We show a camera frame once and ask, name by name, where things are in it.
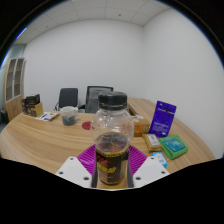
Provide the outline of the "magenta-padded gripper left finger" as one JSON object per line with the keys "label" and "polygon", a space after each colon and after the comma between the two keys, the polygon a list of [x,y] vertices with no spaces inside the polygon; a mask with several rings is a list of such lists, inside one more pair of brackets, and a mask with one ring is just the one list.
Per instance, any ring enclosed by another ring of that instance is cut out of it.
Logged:
{"label": "magenta-padded gripper left finger", "polygon": [[70,156],[56,175],[84,188],[96,188],[98,172],[95,146],[90,146],[77,157]]}

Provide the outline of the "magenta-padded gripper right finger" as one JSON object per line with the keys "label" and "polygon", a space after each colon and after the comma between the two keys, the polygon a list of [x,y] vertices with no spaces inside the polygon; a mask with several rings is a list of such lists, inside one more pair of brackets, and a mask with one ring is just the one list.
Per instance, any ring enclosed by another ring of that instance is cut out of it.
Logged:
{"label": "magenta-padded gripper right finger", "polygon": [[127,168],[129,188],[140,188],[168,175],[169,172],[156,157],[147,157],[134,146],[129,147]]}

